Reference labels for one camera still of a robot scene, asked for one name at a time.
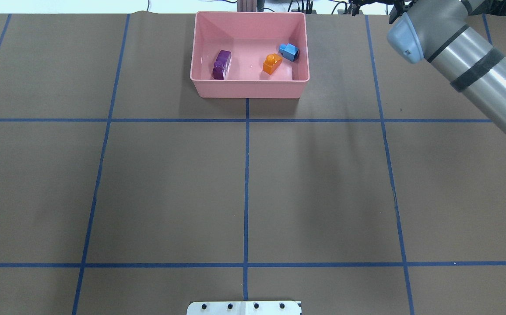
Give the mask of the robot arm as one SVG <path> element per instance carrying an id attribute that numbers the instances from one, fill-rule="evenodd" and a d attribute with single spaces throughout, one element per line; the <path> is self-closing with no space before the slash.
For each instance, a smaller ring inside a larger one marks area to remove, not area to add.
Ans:
<path id="1" fill-rule="evenodd" d="M 387 41 L 409 63 L 429 62 L 506 134 L 506 56 L 466 19 L 490 8 L 489 0 L 395 2 Z"/>

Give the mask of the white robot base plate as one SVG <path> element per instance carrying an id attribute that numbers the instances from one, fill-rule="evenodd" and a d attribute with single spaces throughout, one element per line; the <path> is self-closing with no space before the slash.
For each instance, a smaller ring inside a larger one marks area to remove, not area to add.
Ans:
<path id="1" fill-rule="evenodd" d="M 301 315 L 300 301 L 196 301 L 187 315 Z"/>

